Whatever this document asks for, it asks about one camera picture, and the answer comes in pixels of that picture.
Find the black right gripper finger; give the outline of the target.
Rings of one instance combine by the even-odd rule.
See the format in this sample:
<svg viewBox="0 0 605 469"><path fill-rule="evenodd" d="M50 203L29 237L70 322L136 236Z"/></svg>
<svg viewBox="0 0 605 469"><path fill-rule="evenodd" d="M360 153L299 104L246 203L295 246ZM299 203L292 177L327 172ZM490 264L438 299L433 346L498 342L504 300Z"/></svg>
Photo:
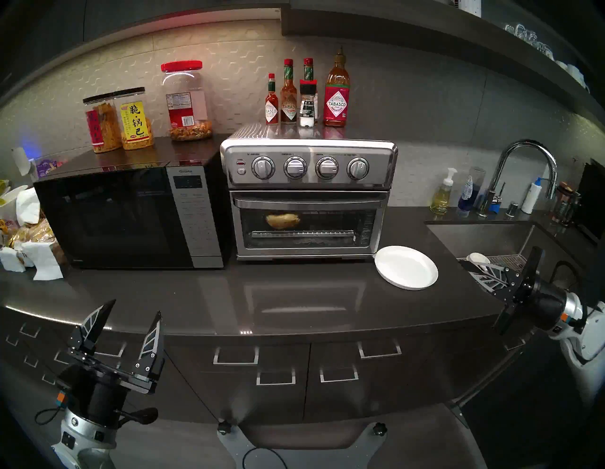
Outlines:
<svg viewBox="0 0 605 469"><path fill-rule="evenodd" d="M491 263L474 262L467 259L458 259L458 262L469 274L490 277L495 280L515 280L516 271L510 268Z"/></svg>
<svg viewBox="0 0 605 469"><path fill-rule="evenodd" d="M512 287L512 281L516 280L515 274L472 274L472 278L481 286L481 288L489 293L495 294L502 290L507 291Z"/></svg>

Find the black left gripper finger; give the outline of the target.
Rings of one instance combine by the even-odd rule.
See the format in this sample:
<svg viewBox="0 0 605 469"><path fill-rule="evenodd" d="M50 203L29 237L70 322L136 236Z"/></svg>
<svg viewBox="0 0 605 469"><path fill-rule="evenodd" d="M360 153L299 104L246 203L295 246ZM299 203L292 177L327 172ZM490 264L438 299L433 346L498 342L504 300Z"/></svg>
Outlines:
<svg viewBox="0 0 605 469"><path fill-rule="evenodd" d="M145 335L133 374L139 379L159 381L164 366L164 335L161 311L157 311Z"/></svg>
<svg viewBox="0 0 605 469"><path fill-rule="evenodd" d="M99 339L108 317L116 303L112 299L93 310L81 324L77 324L68 340L69 354L94 355Z"/></svg>

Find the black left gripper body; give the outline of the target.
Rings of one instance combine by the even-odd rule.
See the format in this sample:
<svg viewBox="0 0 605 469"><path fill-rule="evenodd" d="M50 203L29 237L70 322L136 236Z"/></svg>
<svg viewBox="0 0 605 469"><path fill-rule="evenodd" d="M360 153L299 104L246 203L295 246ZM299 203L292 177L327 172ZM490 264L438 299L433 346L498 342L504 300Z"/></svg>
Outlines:
<svg viewBox="0 0 605 469"><path fill-rule="evenodd" d="M133 372L115 368L93 355L69 354L68 366L60 372L56 385L68 396L67 409L77 417L107 428L121 428L127 422L149 425L157 420L157 409L126 412L127 394L155 392L157 381L139 379Z"/></svg>

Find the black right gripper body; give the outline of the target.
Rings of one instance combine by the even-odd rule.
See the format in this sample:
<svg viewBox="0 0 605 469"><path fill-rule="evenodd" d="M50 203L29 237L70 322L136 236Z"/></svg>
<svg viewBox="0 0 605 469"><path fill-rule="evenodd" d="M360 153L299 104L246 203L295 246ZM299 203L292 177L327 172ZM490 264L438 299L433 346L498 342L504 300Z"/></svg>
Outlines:
<svg viewBox="0 0 605 469"><path fill-rule="evenodd" d="M560 319L567 302L567 292L540 278L538 268L544 250L532 247L520 274L511 275L509 283L495 294L504 308L493 324L503 335L517 319L529 320L541 330L552 329Z"/></svg>

